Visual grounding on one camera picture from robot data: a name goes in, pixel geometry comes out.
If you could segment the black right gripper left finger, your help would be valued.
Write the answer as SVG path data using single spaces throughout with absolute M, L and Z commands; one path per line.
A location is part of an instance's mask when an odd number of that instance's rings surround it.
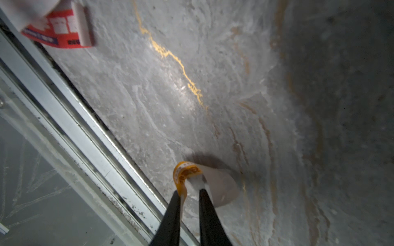
M 181 198 L 174 191 L 161 224 L 149 246 L 179 246 L 181 228 Z

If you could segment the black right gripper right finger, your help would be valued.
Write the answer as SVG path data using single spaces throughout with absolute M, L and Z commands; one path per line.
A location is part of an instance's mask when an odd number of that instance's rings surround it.
M 232 246 L 205 189 L 199 191 L 199 218 L 201 246 Z

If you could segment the red and white peeled label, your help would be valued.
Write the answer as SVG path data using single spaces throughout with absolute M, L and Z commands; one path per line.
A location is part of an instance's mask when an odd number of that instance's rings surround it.
M 21 34 L 54 48 L 78 49 L 93 46 L 86 8 L 74 1 L 28 25 Z

